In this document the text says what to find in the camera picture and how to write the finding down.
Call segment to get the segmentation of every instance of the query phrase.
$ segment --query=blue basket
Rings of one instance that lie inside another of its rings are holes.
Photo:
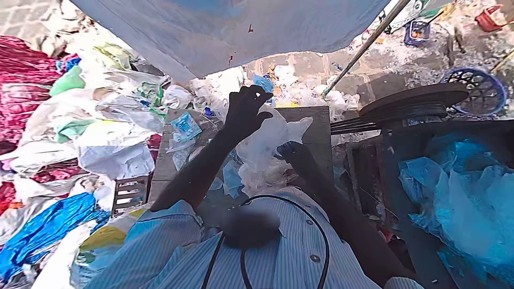
[[[469,98],[453,106],[456,110],[472,115],[493,115],[507,102],[508,92],[503,84],[479,69],[459,68],[446,73],[440,83],[460,82],[466,84]]]

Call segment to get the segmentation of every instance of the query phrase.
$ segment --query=plastic basket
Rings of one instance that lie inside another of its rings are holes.
[[[405,25],[405,39],[407,45],[419,46],[430,38],[430,24],[423,21],[411,21]]]
[[[493,14],[495,11],[500,9],[502,6],[503,5],[501,5],[501,4],[493,5],[489,8],[484,9],[482,11],[482,13],[480,13],[480,15],[475,17],[475,21],[479,24],[480,28],[482,28],[483,31],[491,32],[491,31],[499,30],[499,29],[502,29],[502,27],[505,25],[514,23],[514,21],[511,21],[509,23],[499,24],[499,23],[496,23],[494,21],[494,19],[491,17],[491,14]]]
[[[466,84],[469,98],[453,106],[456,110],[472,115],[493,115],[507,102],[508,92],[494,76],[475,68],[459,68],[444,75],[440,83]]]

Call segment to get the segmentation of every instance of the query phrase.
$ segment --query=red container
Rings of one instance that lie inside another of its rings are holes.
[[[501,24],[496,23],[494,21],[494,19],[491,17],[491,14],[493,14],[493,12],[495,12],[496,10],[500,9],[502,6],[503,5],[498,4],[498,5],[494,5],[489,8],[486,8],[486,9],[484,9],[484,11],[482,11],[482,13],[480,13],[480,15],[475,17],[475,21],[478,22],[480,28],[482,28],[483,31],[491,32],[491,31],[495,31],[495,30],[500,30],[500,29],[502,29],[503,26],[514,23],[514,21],[511,21],[509,23],[505,23],[505,24],[501,25]]]

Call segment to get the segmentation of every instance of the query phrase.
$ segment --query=striped shirt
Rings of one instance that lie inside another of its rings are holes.
[[[273,195],[302,206],[321,225],[328,238],[330,260],[324,288],[380,288],[362,271],[352,249],[337,236],[326,213],[294,187]],[[246,271],[253,288],[316,288],[323,270],[325,243],[310,218],[298,207],[275,198],[257,198],[280,218],[280,239],[246,252]],[[93,288],[201,288],[221,233],[206,236],[201,218],[181,200],[171,208],[145,212],[129,231],[114,261],[96,275]],[[208,288],[245,288],[241,250],[222,245]],[[415,281],[394,277],[386,289],[423,289]]]

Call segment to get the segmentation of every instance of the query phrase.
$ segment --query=metal pole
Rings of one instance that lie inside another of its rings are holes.
[[[375,40],[377,40],[377,38],[382,34],[386,27],[388,27],[389,24],[393,21],[394,17],[396,17],[398,13],[400,13],[400,11],[407,5],[407,3],[409,3],[409,1],[410,0],[400,0],[398,1],[398,3],[396,3],[396,5],[393,7],[393,10],[391,10],[391,13],[389,13],[385,17],[384,21],[380,23],[380,25],[375,30],[375,32],[373,32],[371,37],[366,41],[366,43],[362,45],[362,47],[359,49],[359,52],[357,52],[357,54],[352,58],[348,66],[343,70],[343,72],[341,72],[336,81],[334,81],[330,85],[330,87],[323,92],[323,97],[325,97],[332,90],[332,88],[336,86],[339,80],[341,80],[341,78],[343,78],[343,76],[346,73],[348,73],[350,68],[352,68],[352,66],[357,62],[357,60],[359,60],[359,58],[364,54],[364,52],[366,52],[366,50],[375,42]]]

